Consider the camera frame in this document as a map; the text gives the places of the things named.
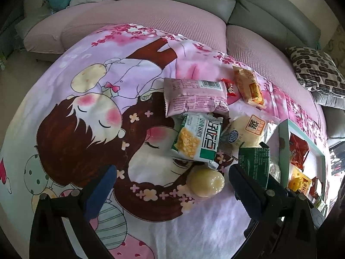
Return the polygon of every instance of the cartoon print blanket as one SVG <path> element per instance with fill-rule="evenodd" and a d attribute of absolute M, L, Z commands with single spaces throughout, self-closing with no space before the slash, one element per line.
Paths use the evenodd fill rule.
<path fill-rule="evenodd" d="M 104 27 L 60 57 L 26 95 L 0 152 L 1 226 L 20 255 L 28 257 L 42 192 L 64 197 L 114 164 L 117 181 L 90 222 L 114 258 L 230 258 L 249 217 L 229 182 L 207 201 L 190 196 L 186 177 L 198 163 L 167 154 L 179 121 L 165 118 L 163 79 L 233 79 L 232 64 L 249 69 L 181 35 L 134 24 Z M 268 111 L 291 118 L 324 144 L 317 124 L 258 77 Z M 234 159 L 218 152 L 216 161 L 226 177 Z"/>

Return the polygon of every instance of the red candy wrapper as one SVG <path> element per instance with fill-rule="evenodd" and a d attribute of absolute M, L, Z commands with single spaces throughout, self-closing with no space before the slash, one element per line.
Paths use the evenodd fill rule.
<path fill-rule="evenodd" d="M 226 92 L 228 96 L 236 96 L 235 92 L 234 92 L 234 82 L 232 82 L 231 80 L 228 79 L 220 79 L 222 82 L 224 82 L 225 86 L 226 86 Z"/>
<path fill-rule="evenodd" d="M 299 138 L 297 135 L 291 133 L 290 136 L 290 163 L 298 167 L 302 172 L 304 171 L 304 162 L 309 153 L 309 145 L 307 141 Z"/>

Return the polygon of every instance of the green snack package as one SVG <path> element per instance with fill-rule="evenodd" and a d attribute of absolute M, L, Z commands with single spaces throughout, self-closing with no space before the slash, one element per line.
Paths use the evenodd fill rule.
<path fill-rule="evenodd" d="M 263 142 L 261 148 L 240 148 L 238 163 L 249 177 L 256 180 L 266 190 L 270 168 L 270 148 Z"/>
<path fill-rule="evenodd" d="M 217 169 L 214 161 L 223 118 L 214 118 L 202 113 L 185 113 L 180 131 L 171 146 L 171 156 L 183 161 L 208 163 Z"/>

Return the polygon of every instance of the orange snack package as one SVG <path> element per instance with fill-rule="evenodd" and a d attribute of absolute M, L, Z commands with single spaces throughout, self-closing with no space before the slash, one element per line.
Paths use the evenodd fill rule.
<path fill-rule="evenodd" d="M 299 189 L 305 196 L 308 196 L 311 184 L 311 179 L 301 173 L 300 170 L 294 166 L 288 187 L 293 191 L 297 191 Z"/>
<path fill-rule="evenodd" d="M 265 101 L 258 85 L 255 73 L 234 66 L 235 81 L 244 101 L 250 105 L 265 109 Z"/>

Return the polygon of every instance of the black and white pillow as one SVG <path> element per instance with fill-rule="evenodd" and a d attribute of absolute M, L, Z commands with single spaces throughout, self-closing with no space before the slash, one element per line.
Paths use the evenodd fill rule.
<path fill-rule="evenodd" d="M 311 92 L 345 98 L 345 78 L 332 58 L 310 47 L 286 49 L 294 66 L 297 81 Z"/>

